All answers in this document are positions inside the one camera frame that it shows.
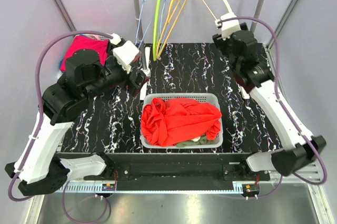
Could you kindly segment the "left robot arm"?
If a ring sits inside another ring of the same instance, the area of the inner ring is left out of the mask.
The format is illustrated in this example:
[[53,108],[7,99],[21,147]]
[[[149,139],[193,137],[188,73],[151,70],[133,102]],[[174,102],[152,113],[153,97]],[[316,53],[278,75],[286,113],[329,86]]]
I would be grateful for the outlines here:
[[54,193],[75,179],[109,180],[114,177],[114,163],[104,153],[64,159],[56,149],[75,119],[88,108],[91,98],[124,87],[137,95],[149,79],[148,69],[131,79],[132,64],[142,56],[135,47],[116,47],[104,63],[91,49],[77,50],[65,61],[65,72],[56,84],[39,95],[36,124],[20,159],[5,166],[24,199]]

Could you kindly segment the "red tank top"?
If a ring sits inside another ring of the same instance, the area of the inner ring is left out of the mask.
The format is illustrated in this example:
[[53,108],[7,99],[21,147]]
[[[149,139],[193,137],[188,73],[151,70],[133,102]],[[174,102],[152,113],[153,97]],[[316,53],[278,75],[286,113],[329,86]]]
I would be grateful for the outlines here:
[[159,97],[145,105],[141,133],[150,145],[175,146],[197,137],[214,141],[221,131],[221,111],[191,98],[167,101]]

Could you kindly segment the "yellow plastic hanger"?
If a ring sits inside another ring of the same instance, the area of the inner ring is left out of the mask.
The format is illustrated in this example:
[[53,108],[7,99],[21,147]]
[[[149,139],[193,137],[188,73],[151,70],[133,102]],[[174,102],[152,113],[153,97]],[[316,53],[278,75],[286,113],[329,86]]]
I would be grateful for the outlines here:
[[153,42],[153,60],[157,61],[161,58],[161,54],[163,53],[164,47],[168,43],[168,39],[171,36],[171,33],[176,26],[176,23],[184,9],[187,0],[171,0],[167,17],[162,28],[161,34],[158,40]]

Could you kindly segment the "olive green tank top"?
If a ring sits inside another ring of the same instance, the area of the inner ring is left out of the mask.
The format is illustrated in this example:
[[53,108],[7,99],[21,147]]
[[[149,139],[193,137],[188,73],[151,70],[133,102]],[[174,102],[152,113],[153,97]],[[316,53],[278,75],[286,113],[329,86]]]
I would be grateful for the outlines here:
[[203,134],[200,136],[199,141],[192,141],[192,140],[182,141],[177,143],[175,146],[178,148],[184,148],[188,146],[209,145],[212,142],[213,142],[212,140],[208,140],[207,136]]

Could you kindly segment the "lime green hanger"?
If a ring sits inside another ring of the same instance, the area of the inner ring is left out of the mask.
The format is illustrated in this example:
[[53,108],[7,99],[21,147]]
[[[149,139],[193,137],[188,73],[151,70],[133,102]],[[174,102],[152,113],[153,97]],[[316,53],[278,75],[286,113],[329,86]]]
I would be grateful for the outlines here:
[[155,7],[155,14],[154,14],[154,25],[153,25],[153,42],[152,42],[152,54],[153,54],[153,61],[157,60],[156,49],[157,49],[157,35],[158,35],[158,18],[159,18],[159,11],[161,6],[162,0],[156,1]]

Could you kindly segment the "light blue wire hanger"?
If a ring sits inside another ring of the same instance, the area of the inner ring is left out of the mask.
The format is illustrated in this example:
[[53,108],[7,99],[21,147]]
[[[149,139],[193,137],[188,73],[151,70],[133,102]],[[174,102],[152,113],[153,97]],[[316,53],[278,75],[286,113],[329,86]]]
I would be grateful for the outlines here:
[[140,13],[138,14],[138,24],[137,24],[137,30],[136,30],[136,36],[135,36],[135,45],[138,45],[138,49],[141,48],[142,45],[145,44],[144,42],[144,37],[152,23],[152,21],[154,20],[154,14],[151,18],[151,20],[149,21],[145,31],[143,31],[143,34],[141,35],[141,29],[142,29],[142,15],[143,15],[143,10],[144,10],[144,5],[146,4],[148,0],[141,0],[141,7],[140,7]]

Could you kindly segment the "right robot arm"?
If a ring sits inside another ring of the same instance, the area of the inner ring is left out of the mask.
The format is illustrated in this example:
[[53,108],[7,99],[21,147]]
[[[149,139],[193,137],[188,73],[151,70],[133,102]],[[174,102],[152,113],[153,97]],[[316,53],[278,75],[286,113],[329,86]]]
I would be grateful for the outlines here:
[[216,48],[229,61],[235,81],[261,107],[280,141],[281,149],[257,152],[239,166],[239,174],[251,180],[258,171],[277,171],[289,176],[316,160],[326,146],[323,136],[315,136],[299,120],[286,102],[266,61],[259,55],[260,43],[249,30],[239,30],[228,38],[212,37]]

